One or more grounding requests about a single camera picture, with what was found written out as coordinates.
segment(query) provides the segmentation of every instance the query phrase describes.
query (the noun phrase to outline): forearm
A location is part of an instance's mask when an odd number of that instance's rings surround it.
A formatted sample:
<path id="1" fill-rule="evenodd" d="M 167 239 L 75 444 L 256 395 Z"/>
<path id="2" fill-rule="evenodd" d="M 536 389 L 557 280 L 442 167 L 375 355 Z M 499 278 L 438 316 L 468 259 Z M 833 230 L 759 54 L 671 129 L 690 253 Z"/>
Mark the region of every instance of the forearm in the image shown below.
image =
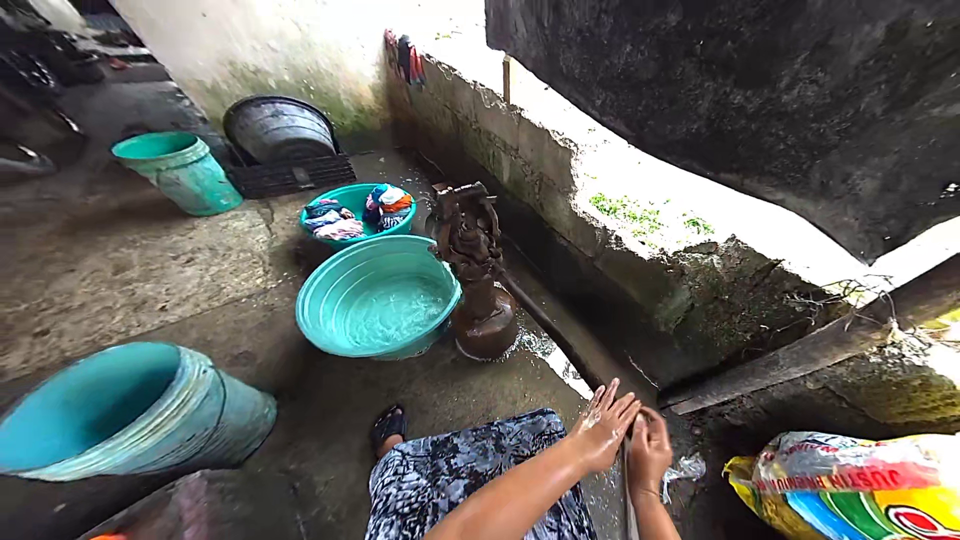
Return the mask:
<path id="1" fill-rule="evenodd" d="M 585 473 L 564 439 L 467 497 L 424 540 L 519 539 Z"/>
<path id="2" fill-rule="evenodd" d="M 640 540 L 681 540 L 666 507 L 656 492 L 641 490 L 630 494 L 636 512 Z"/>

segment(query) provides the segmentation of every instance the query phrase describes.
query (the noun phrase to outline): dark stained wall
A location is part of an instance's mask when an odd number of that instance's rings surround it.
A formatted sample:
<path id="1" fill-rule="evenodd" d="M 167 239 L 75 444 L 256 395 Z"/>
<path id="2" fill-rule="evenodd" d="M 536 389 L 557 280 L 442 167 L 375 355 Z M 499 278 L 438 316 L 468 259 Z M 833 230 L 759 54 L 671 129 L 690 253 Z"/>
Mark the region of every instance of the dark stained wall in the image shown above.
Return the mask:
<path id="1" fill-rule="evenodd" d="M 487 43 L 868 262 L 960 215 L 960 0 L 487 0 Z"/>

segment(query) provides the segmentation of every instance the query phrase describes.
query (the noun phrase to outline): bucket rim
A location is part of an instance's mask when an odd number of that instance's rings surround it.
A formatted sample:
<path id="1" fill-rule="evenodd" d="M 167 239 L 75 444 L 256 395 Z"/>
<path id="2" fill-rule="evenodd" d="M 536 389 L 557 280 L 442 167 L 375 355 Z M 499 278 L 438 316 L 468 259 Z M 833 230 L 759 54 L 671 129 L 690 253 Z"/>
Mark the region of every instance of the bucket rim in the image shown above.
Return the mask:
<path id="1" fill-rule="evenodd" d="M 142 142 L 144 140 L 149 140 L 152 138 L 161 138 L 161 137 L 170 136 L 170 135 L 189 135 L 193 137 L 193 142 L 190 144 L 190 146 L 187 146 L 182 150 L 178 150 L 177 152 L 173 152 L 171 154 L 164 154 L 161 157 L 155 157 L 155 158 L 127 158 L 125 156 L 121 156 L 117 154 L 117 152 L 122 151 L 125 147 L 130 146 L 131 143 Z M 137 164 L 147 163 L 147 162 L 156 161 L 156 160 L 179 161 L 186 157 L 192 158 L 193 154 L 199 154 L 198 155 L 199 157 L 202 154 L 205 154 L 205 151 L 207 151 L 207 147 L 204 140 L 201 139 L 196 134 L 192 134 L 190 132 L 150 132 L 148 134 L 134 135 L 132 137 L 125 138 L 113 144 L 113 146 L 110 147 L 110 153 L 113 154 L 115 158 L 129 162 L 129 163 L 137 163 Z"/>
<path id="2" fill-rule="evenodd" d="M 384 242 L 400 242 L 400 241 L 410 241 L 410 240 L 414 240 L 415 242 L 421 242 L 423 244 L 424 249 L 427 249 L 431 245 L 437 244 L 436 240 L 434 240 L 433 238 L 427 238 L 425 236 L 417 236 L 415 234 L 392 234 L 390 236 L 381 236 L 380 238 L 373 239 L 368 242 L 361 242 L 359 244 L 355 244 L 353 246 L 346 248 L 343 251 L 335 253 L 331 258 L 328 258 L 327 260 L 325 260 L 323 264 L 318 266 L 317 269 L 310 274 L 310 277 L 306 279 L 306 281 L 303 283 L 303 286 L 300 288 L 300 292 L 297 293 L 296 317 L 297 317 L 297 327 L 300 329 L 300 333 L 302 333 L 303 336 L 306 337 L 307 340 L 314 345 L 314 347 L 317 347 L 318 349 L 326 353 L 330 353 L 336 356 L 343 356 L 347 358 L 364 358 L 364 357 L 386 356 L 393 353 L 397 353 L 399 351 L 406 349 L 411 345 L 411 343 L 417 341 L 424 335 L 427 335 L 430 332 L 436 330 L 439 325 L 444 323 L 446 318 L 457 306 L 457 303 L 460 302 L 460 297 L 463 294 L 463 289 L 460 285 L 460 282 L 457 280 L 457 278 L 453 275 L 453 272 L 450 270 L 449 263 L 442 260 L 437 260 L 437 262 L 444 266 L 444 270 L 446 270 L 446 275 L 453 285 L 451 287 L 450 300 L 447 302 L 447 305 L 444 308 L 444 310 L 441 311 L 440 314 L 438 314 L 437 317 L 433 319 L 428 330 L 424 331 L 423 335 L 418 336 L 415 339 L 408 340 L 405 343 L 401 343 L 394 347 L 390 347 L 381 351 L 369 351 L 365 349 L 361 352 L 351 352 L 351 351 L 332 350 L 331 348 L 328 348 L 326 346 L 321 347 L 321 345 L 316 341 L 314 341 L 313 337 L 308 335 L 307 331 L 305 330 L 306 328 L 309 328 L 307 326 L 308 319 L 307 319 L 307 313 L 306 313 L 307 304 L 309 302 L 308 296 L 316 288 L 317 282 L 319 282 L 320 279 L 322 279 L 327 272 L 329 272 L 333 267 L 335 267 L 337 263 L 339 263 L 342 259 L 350 257 L 354 254 L 360 253 L 361 251 L 368 250 L 368 249 L 377 249 L 377 247 Z"/>
<path id="3" fill-rule="evenodd" d="M 116 460 L 118 455 L 135 454 L 135 452 L 131 452 L 135 448 L 150 446 L 170 434 L 177 427 L 180 419 L 188 416 L 200 405 L 200 402 L 206 396 L 206 388 L 208 387 L 208 384 L 205 384 L 205 382 L 213 382 L 213 378 L 216 375 L 213 362 L 206 355 L 181 347 L 175 343 L 133 341 L 123 345 L 107 347 L 103 351 L 81 358 L 67 368 L 58 371 L 52 377 L 39 384 L 34 391 L 49 380 L 66 373 L 84 361 L 106 354 L 107 352 L 115 352 L 118 349 L 130 345 L 143 343 L 173 347 L 180 357 L 180 365 L 177 368 L 177 374 L 174 379 L 147 410 L 143 411 L 143 413 L 114 435 L 86 449 L 80 454 L 67 457 L 66 459 L 43 467 L 19 471 L 10 470 L 6 471 L 5 474 L 17 475 L 24 479 L 42 479 L 48 481 L 69 481 L 108 474 L 118 463 L 122 463 L 122 461 Z M 150 422 L 150 419 L 161 421 Z"/>

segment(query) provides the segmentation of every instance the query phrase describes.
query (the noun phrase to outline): rice bag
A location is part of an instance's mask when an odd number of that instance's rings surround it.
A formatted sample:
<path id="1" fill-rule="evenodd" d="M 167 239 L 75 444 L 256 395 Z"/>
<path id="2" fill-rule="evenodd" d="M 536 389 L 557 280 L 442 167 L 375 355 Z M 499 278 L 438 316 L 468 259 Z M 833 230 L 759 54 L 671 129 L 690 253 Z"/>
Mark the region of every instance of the rice bag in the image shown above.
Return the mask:
<path id="1" fill-rule="evenodd" d="M 724 474 L 792 540 L 960 540 L 960 436 L 777 435 Z"/>

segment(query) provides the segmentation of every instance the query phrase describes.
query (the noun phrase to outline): black sandal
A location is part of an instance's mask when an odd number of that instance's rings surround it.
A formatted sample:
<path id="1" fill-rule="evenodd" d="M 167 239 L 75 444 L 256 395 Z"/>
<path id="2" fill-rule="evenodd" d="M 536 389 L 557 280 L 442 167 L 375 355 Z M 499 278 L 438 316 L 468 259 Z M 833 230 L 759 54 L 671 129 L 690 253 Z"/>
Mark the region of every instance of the black sandal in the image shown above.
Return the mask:
<path id="1" fill-rule="evenodd" d="M 391 435 L 399 435 L 407 440 L 407 415 L 400 404 L 392 405 L 380 413 L 370 430 L 370 442 L 376 454 Z"/>

